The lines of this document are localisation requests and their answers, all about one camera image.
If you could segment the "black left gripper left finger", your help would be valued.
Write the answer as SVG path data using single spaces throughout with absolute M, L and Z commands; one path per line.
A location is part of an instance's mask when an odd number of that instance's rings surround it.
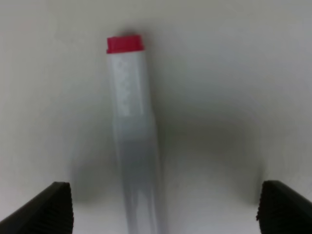
M 71 234 L 73 227 L 73 201 L 68 182 L 53 182 L 0 222 L 2 234 Z

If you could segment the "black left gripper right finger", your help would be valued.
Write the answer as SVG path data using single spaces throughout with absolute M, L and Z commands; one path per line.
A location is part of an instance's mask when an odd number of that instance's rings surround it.
M 312 203 L 277 180 L 262 184 L 256 220 L 262 234 L 310 234 Z

